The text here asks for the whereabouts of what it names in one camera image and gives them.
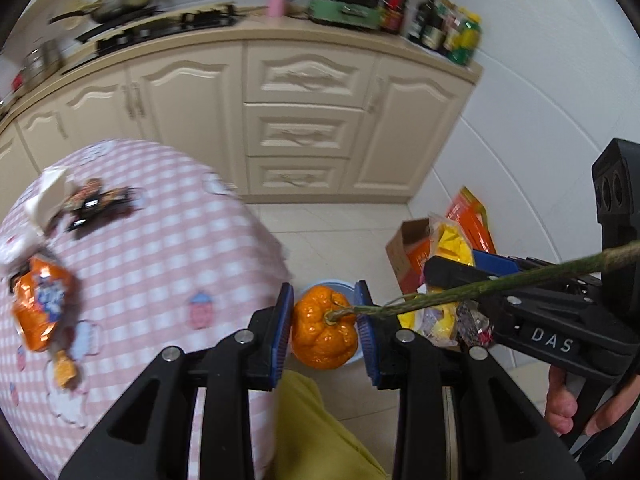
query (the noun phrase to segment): screw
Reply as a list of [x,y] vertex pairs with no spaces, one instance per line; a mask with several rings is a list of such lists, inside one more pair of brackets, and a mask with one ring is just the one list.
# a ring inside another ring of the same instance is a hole
[[486,351],[485,348],[481,346],[472,346],[469,349],[469,357],[476,361],[484,361],[489,357],[489,352]]
[[164,350],[162,350],[162,359],[165,361],[175,361],[178,357],[180,357],[180,349],[177,346],[168,346]]
[[234,335],[234,339],[244,345],[254,340],[254,333],[251,330],[238,330]]
[[415,339],[415,334],[407,328],[403,328],[396,332],[396,339],[401,343],[410,343]]

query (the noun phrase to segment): wok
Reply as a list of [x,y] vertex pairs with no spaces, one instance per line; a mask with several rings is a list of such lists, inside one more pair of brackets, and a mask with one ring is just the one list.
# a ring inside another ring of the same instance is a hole
[[144,9],[152,1],[153,0],[98,0],[97,2],[81,7],[81,9],[55,16],[49,20],[49,23],[58,22],[59,20],[73,16],[84,16],[86,14],[90,14],[94,22],[107,23],[134,10]]

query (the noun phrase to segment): table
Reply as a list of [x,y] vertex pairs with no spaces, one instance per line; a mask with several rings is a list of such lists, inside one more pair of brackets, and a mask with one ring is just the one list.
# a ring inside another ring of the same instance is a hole
[[[74,180],[101,177],[105,188],[138,188],[136,211],[76,239],[60,222],[47,247],[79,279],[79,320],[56,328],[81,371],[74,391],[53,380],[48,352],[18,336],[8,282],[0,286],[0,408],[48,478],[62,466],[135,377],[168,345],[214,346],[274,303],[289,273],[282,248],[212,168],[144,140],[105,140],[61,160]],[[23,202],[0,238],[27,218]],[[197,478],[204,395],[198,395],[190,452]],[[273,457],[273,396],[250,392],[254,465]]]

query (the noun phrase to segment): human hand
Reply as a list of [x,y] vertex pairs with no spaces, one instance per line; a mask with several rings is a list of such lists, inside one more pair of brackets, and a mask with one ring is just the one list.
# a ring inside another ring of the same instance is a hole
[[[546,394],[545,419],[556,433],[567,434],[574,427],[572,416],[578,411],[578,402],[566,389],[566,371],[549,368],[549,390]],[[590,418],[584,434],[591,436],[607,429],[622,418],[640,396],[640,376],[635,376],[615,397],[611,397]]]

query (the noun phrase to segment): pink cup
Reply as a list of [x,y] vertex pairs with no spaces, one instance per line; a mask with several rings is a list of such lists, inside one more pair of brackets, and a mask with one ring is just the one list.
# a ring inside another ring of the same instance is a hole
[[284,16],[285,0],[269,0],[267,16],[270,18],[281,18]]

